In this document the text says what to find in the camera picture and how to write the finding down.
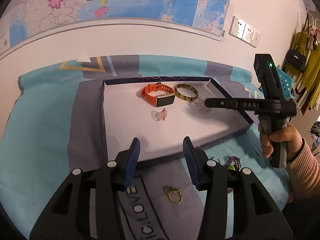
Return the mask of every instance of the power outlet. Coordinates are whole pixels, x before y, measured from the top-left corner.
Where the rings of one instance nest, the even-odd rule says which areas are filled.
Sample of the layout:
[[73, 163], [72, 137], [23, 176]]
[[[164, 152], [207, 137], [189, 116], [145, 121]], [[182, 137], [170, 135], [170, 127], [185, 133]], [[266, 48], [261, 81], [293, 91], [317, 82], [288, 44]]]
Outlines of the power outlet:
[[244, 33], [245, 25], [246, 25], [246, 23], [243, 20], [234, 16], [233, 20], [232, 20], [230, 32], [229, 32], [230, 35], [241, 39], [243, 36], [243, 33]]
[[255, 48], [258, 47], [259, 42], [260, 42], [260, 37], [261, 37], [260, 33], [258, 33], [257, 31], [254, 31], [250, 44], [252, 46], [254, 46]]
[[244, 33], [242, 35], [242, 39], [247, 43], [251, 43], [253, 38], [253, 33], [254, 33], [254, 29], [249, 24], [246, 24], [244, 28]]

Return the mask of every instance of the orange smartwatch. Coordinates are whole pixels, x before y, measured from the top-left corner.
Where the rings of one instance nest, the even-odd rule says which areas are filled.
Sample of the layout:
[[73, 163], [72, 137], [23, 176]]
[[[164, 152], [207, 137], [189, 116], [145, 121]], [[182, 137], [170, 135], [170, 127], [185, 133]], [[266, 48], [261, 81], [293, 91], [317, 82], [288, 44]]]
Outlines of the orange smartwatch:
[[[152, 91], [158, 90], [167, 92], [168, 94], [158, 95], [155, 97], [148, 94]], [[141, 89], [140, 92], [140, 97], [144, 98], [155, 107], [171, 105], [174, 102], [175, 96], [174, 90], [169, 86], [161, 84], [161, 82], [157, 84], [149, 84]]]

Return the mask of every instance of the pink sweater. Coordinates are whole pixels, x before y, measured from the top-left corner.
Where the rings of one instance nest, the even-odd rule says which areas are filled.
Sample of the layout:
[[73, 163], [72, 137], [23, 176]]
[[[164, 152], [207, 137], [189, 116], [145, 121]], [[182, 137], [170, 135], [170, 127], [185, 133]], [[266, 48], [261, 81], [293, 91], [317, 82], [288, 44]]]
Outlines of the pink sweater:
[[320, 194], [320, 165], [305, 142], [301, 153], [288, 164], [293, 198], [295, 201]]

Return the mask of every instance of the orange watch strap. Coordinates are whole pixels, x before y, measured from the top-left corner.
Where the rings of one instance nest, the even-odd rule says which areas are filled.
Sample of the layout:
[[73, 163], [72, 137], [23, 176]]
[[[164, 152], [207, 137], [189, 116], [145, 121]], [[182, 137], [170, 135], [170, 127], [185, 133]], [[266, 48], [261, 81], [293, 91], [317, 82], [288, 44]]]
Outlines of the orange watch strap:
[[148, 101], [153, 106], [156, 106], [157, 98], [149, 95], [148, 93], [152, 91], [158, 91], [158, 90], [168, 92], [169, 94], [174, 93], [174, 90], [171, 87], [167, 85], [163, 85], [161, 83], [157, 83], [157, 84], [149, 84], [145, 86], [143, 89], [141, 89], [140, 97], [144, 97], [146, 101]]

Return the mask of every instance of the black handbag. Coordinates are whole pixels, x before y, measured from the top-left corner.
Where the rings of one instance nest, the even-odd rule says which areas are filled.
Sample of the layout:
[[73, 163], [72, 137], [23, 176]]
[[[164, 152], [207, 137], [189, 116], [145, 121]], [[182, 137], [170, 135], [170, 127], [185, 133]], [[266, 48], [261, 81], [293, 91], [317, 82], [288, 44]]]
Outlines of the black handbag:
[[[307, 13], [307, 18], [306, 18], [306, 22], [304, 24], [303, 30], [306, 28], [306, 24], [308, 22], [308, 34], [309, 34], [309, 13]], [[287, 53], [287, 57], [286, 57], [286, 61], [288, 61], [292, 66], [294, 66], [296, 69], [298, 69], [300, 72], [304, 72], [306, 69], [306, 62], [307, 62], [307, 58], [306, 58], [306, 54], [303, 51], [303, 49], [299, 46], [299, 43], [301, 41], [303, 35], [303, 31], [301, 33], [300, 39], [297, 43], [297, 46], [294, 49], [290, 49]]]

